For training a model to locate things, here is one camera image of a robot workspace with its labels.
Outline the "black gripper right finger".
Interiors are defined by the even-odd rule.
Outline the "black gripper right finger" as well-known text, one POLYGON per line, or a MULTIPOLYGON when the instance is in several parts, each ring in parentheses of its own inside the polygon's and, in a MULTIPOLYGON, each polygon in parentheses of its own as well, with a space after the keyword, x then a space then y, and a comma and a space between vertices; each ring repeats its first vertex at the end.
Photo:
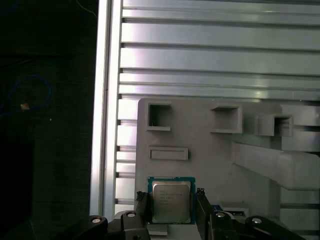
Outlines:
POLYGON ((215 210, 209 203, 205 190, 198 188, 195 197, 195 223, 202 240, 302 240, 303 237, 258 215, 239 222, 222 210, 215 210))

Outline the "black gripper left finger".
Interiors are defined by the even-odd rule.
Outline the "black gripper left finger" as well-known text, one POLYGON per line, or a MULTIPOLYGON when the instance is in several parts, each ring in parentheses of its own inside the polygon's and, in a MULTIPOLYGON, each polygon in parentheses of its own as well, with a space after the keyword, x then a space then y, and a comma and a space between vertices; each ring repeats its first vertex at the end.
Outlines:
POLYGON ((138 191, 135 207, 120 213, 112 221, 90 215, 58 235, 60 240, 149 240, 147 222, 150 216, 148 193, 138 191))

